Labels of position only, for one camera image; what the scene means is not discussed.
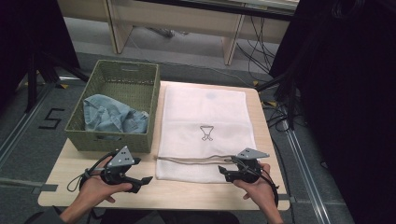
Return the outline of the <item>black curtain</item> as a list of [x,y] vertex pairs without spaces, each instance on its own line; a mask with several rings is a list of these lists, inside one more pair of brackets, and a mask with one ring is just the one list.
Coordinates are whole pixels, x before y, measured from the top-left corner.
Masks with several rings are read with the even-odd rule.
[[300,0],[271,75],[304,116],[356,224],[396,224],[396,0]]
[[37,51],[79,68],[58,0],[0,0],[0,107],[11,98]]

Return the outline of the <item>person's left hand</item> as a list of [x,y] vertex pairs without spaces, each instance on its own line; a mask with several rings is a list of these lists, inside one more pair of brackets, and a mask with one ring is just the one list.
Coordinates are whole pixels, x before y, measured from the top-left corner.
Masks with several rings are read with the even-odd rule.
[[100,176],[94,175],[85,181],[79,191],[76,202],[86,207],[95,207],[103,201],[114,203],[116,200],[112,197],[113,194],[125,192],[132,187],[130,183],[108,185]]

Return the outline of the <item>grey floor rail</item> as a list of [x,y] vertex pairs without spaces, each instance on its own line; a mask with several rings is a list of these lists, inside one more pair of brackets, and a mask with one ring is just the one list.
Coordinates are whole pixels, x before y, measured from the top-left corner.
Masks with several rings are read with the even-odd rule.
[[297,139],[297,135],[295,131],[290,127],[289,123],[285,120],[282,122],[282,126],[286,131],[286,135],[291,147],[292,154],[297,162],[298,169],[304,181],[304,185],[307,190],[307,194],[312,204],[313,210],[316,214],[318,223],[332,224],[328,210],[318,192],[317,185],[309,170],[308,164],[304,157],[304,153],[302,152],[302,148],[300,146],[300,142]]
[[54,84],[47,84],[42,91],[37,95],[36,103],[28,112],[25,112],[19,119],[16,126],[13,128],[7,138],[0,144],[0,169],[7,161],[8,157],[20,142],[22,136],[27,131],[28,127],[35,119],[37,113],[42,108],[48,95],[55,89]]

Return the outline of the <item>white mesh laundry bag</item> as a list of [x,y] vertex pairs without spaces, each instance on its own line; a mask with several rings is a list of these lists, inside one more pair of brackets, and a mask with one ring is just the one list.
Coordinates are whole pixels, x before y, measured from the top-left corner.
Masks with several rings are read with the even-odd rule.
[[223,183],[218,167],[233,169],[226,159],[255,146],[244,92],[166,88],[157,178]]

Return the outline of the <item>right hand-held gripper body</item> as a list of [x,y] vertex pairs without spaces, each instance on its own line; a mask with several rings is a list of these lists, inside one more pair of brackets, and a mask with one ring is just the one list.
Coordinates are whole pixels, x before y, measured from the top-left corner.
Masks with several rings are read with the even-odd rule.
[[243,149],[237,155],[232,156],[231,160],[238,168],[236,172],[231,174],[232,181],[243,180],[247,183],[256,182],[262,173],[262,168],[259,165],[259,159],[268,157],[268,153],[249,147]]

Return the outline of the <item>light wooden desk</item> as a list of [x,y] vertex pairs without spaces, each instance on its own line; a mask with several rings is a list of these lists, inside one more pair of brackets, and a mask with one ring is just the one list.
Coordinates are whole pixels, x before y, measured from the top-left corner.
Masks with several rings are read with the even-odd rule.
[[216,12],[209,9],[145,3],[138,0],[57,0],[67,18],[101,21],[108,25],[113,51],[122,53],[133,28],[164,28],[221,38],[224,63],[232,63],[239,39],[261,35],[267,43],[279,44],[289,23],[264,16]]

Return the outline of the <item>green woven basket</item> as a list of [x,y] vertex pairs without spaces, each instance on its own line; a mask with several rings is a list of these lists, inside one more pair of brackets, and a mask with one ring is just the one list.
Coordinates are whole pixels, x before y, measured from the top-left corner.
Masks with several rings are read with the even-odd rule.
[[[149,153],[153,142],[160,87],[157,64],[98,61],[65,127],[67,137],[80,151],[110,151],[127,146],[132,152]],[[147,130],[144,133],[87,130],[83,102],[95,94],[102,94],[137,111],[146,112]]]

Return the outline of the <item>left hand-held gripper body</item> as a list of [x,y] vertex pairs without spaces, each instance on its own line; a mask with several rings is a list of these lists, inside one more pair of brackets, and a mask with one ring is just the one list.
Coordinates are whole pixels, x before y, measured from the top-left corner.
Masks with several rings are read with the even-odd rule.
[[141,161],[140,158],[134,158],[128,147],[117,150],[112,159],[104,166],[101,172],[101,178],[108,185],[118,185],[121,183],[130,183],[134,188],[140,188],[142,181],[128,177],[126,172]]

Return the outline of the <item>black metal stand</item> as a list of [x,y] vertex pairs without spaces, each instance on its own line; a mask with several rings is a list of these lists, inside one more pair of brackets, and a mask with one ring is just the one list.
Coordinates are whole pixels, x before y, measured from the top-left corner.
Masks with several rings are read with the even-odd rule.
[[32,53],[28,58],[28,100],[25,109],[26,113],[30,112],[37,102],[36,72],[39,72],[46,83],[57,83],[60,80],[60,77],[55,71],[56,66],[60,66],[65,71],[84,82],[89,80],[89,77],[80,72],[76,67],[53,54],[50,54],[46,51],[36,51]]
[[276,92],[274,97],[278,102],[286,105],[286,121],[289,124],[289,129],[294,130],[294,109],[296,105],[295,95],[297,88],[294,82],[292,72],[284,72],[283,74],[274,77],[272,80],[261,84],[255,88],[257,92],[264,91],[270,87],[274,87],[277,84]]

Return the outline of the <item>light blue denim garment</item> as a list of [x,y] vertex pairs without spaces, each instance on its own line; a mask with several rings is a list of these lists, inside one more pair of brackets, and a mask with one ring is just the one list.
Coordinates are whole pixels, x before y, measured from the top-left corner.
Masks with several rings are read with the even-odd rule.
[[106,133],[145,133],[149,114],[136,110],[103,94],[83,100],[84,124],[87,131]]

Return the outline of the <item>person's right hand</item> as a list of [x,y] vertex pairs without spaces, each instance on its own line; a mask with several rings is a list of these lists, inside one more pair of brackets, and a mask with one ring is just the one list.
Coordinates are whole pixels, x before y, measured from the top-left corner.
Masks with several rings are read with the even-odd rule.
[[251,199],[264,213],[273,213],[277,210],[271,185],[264,179],[259,178],[254,183],[235,180],[233,184],[246,192],[243,196],[244,200]]

